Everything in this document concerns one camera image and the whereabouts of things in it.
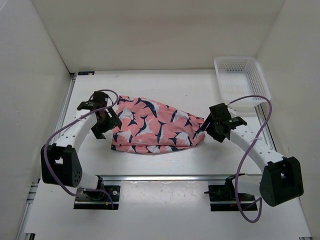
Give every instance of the pink garment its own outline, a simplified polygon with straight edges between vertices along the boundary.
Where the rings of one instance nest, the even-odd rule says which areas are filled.
[[[196,146],[205,138],[204,119],[143,97],[120,96],[113,107],[122,122],[112,130],[111,149],[161,154]]]

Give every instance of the folded cloth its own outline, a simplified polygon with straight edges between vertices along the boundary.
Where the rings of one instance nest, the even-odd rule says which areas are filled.
[[[122,126],[112,130],[112,150],[161,154],[196,146],[206,136],[202,117],[148,98],[120,96],[113,109]]]

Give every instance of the purple cable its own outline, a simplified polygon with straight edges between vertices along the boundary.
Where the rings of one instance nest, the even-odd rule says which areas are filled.
[[[262,126],[260,127],[259,131],[256,133],[256,135],[255,135],[256,139],[253,140],[253,142],[251,143],[251,145],[250,145],[250,146],[248,147],[248,149],[245,151],[245,153],[244,153],[244,155],[243,155],[243,157],[242,157],[242,159],[241,159],[241,161],[240,161],[240,163],[239,163],[239,166],[238,166],[238,168],[237,168],[237,170],[236,170],[235,181],[234,181],[235,200],[236,200],[236,205],[237,205],[237,207],[238,207],[238,209],[239,209],[239,212],[241,213],[241,215],[244,217],[245,220],[247,220],[249,223],[254,224],[254,223],[258,222],[259,219],[260,219],[260,217],[261,217],[261,213],[262,213],[262,198],[259,197],[259,198],[255,201],[255,202],[258,202],[258,201],[259,201],[259,211],[258,211],[257,217],[256,217],[254,220],[249,219],[249,218],[245,215],[245,213],[244,213],[244,211],[243,211],[243,209],[242,209],[242,207],[241,207],[240,200],[239,200],[239,195],[238,195],[239,174],[240,174],[241,167],[242,167],[242,165],[244,164],[244,161],[245,161],[246,157],[248,156],[249,152],[251,151],[251,149],[254,147],[254,145],[255,145],[256,142],[258,141],[257,138],[259,137],[260,133],[262,132],[262,130],[264,129],[264,127],[267,125],[267,123],[268,123],[268,121],[269,121],[269,119],[270,119],[270,117],[271,117],[272,104],[271,104],[270,100],[269,100],[268,98],[266,98],[265,96],[249,95],[249,96],[243,96],[243,97],[240,97],[240,98],[238,98],[238,99],[236,99],[236,100],[233,100],[233,101],[231,101],[228,105],[230,105],[230,104],[232,104],[232,103],[234,103],[234,102],[237,102],[237,101],[239,101],[239,100],[242,100],[242,99],[247,99],[247,98],[261,98],[261,99],[266,100],[267,103],[269,104],[269,114],[268,114],[268,116],[266,117],[266,119],[265,119],[264,123],[262,124]]]
[[[45,164],[46,164],[49,172],[51,173],[51,175],[52,175],[52,177],[54,178],[54,180],[60,185],[60,187],[61,187],[67,194],[69,194],[69,195],[71,195],[71,196],[73,196],[73,197],[75,197],[76,194],[73,193],[73,192],[71,192],[71,191],[69,191],[69,190],[67,189],[67,187],[60,181],[60,179],[57,177],[57,175],[55,174],[54,170],[52,169],[52,167],[51,167],[51,165],[50,165],[50,163],[49,163],[49,159],[48,159],[48,146],[49,146],[50,141],[54,138],[55,135],[61,133],[61,132],[62,132],[63,130],[65,130],[65,129],[70,128],[71,126],[73,126],[74,124],[76,124],[77,122],[79,122],[81,119],[86,118],[86,117],[89,116],[90,114],[93,114],[93,113],[96,113],[96,112],[99,112],[99,111],[103,111],[103,110],[105,110],[105,109],[110,109],[110,108],[112,108],[114,105],[117,104],[117,102],[118,102],[118,100],[119,100],[119,95],[118,95],[115,91],[109,90],[109,89],[102,89],[102,90],[99,90],[99,91],[101,91],[101,92],[111,92],[111,93],[115,94],[115,96],[116,96],[116,101],[115,101],[112,105],[110,105],[110,106],[105,106],[105,107],[101,107],[101,108],[95,109],[95,110],[90,111],[90,112],[86,113],[85,115],[77,118],[76,120],[72,121],[72,122],[69,123],[68,125],[64,126],[63,128],[61,128],[61,129],[59,129],[58,131],[56,131],[54,134],[52,134],[52,135],[48,138],[48,140],[46,141],[46,143],[45,143],[45,145],[44,145],[44,161],[45,161]],[[106,194],[106,195],[108,196],[108,198],[110,199],[110,202],[111,202],[111,205],[112,205],[112,209],[114,209],[114,203],[113,203],[113,201],[112,201],[112,198],[110,197],[109,193],[107,193],[105,190],[103,190],[103,189],[85,189],[85,190],[88,191],[88,192],[102,192],[102,193]]]

